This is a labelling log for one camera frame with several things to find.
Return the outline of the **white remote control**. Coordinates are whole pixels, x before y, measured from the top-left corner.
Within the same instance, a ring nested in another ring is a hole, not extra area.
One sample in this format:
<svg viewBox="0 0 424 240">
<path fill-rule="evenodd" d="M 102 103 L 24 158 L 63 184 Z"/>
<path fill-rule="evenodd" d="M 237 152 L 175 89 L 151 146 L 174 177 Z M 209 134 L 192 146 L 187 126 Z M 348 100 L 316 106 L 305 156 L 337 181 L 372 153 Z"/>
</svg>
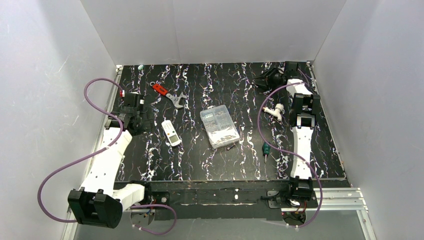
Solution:
<svg viewBox="0 0 424 240">
<path fill-rule="evenodd" d="M 178 146 L 182 143 L 180 137 L 178 136 L 174 125 L 170 120 L 165 120 L 161 123 L 162 129 L 165 132 L 165 136 L 167 137 L 170 145 L 172 147 Z"/>
</svg>

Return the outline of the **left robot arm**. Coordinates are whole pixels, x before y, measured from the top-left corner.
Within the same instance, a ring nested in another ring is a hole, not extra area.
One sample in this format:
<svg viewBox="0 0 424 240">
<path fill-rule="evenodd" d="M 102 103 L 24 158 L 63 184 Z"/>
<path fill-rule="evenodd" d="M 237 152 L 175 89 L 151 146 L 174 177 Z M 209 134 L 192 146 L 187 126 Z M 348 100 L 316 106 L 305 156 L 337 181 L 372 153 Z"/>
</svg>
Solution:
<svg viewBox="0 0 424 240">
<path fill-rule="evenodd" d="M 145 134 L 154 124 L 151 110 L 143 108 L 144 97 L 122 93 L 123 104 L 104 124 L 100 149 L 79 189 L 71 190 L 67 201 L 77 223 L 116 228 L 123 212 L 145 197 L 145 187 L 128 183 L 115 190 L 115 179 L 132 138 Z"/>
</svg>

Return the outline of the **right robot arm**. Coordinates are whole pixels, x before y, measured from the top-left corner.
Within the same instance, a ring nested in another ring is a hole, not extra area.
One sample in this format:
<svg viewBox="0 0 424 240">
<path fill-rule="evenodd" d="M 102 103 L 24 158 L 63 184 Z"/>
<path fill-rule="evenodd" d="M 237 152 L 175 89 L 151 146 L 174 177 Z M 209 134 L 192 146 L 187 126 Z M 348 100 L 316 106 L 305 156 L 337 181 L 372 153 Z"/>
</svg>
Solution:
<svg viewBox="0 0 424 240">
<path fill-rule="evenodd" d="M 289 108 L 289 128 L 293 134 L 293 164 L 289 175 L 287 190 L 281 190 L 270 199 L 285 201 L 288 205 L 299 207 L 313 197 L 313 171 L 310 168 L 311 140 L 318 124 L 321 97 L 307 87 L 301 80 L 299 62 L 286 61 L 283 67 L 273 67 L 256 79 L 256 86 L 275 92 L 286 89 L 292 98 Z"/>
</svg>

